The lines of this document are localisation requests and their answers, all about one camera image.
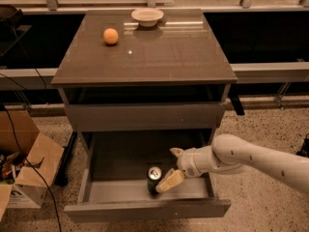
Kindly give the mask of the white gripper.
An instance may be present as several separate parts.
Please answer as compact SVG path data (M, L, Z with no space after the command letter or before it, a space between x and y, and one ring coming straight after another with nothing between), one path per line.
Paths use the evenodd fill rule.
M171 168L164 178L157 184L155 190L163 193L181 184L184 178L196 178L208 171L209 159L208 148L191 148L184 150L181 148L171 148L171 154L177 159L175 170Z

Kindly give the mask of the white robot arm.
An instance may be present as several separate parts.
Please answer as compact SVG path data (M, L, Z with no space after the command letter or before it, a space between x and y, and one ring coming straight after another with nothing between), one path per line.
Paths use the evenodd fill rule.
M178 169L170 169L156 186L163 193L181 184L185 178L204 173L238 174L245 165L296 189L309 193L309 159L249 143L231 134L220 134L210 146L202 148L171 148Z

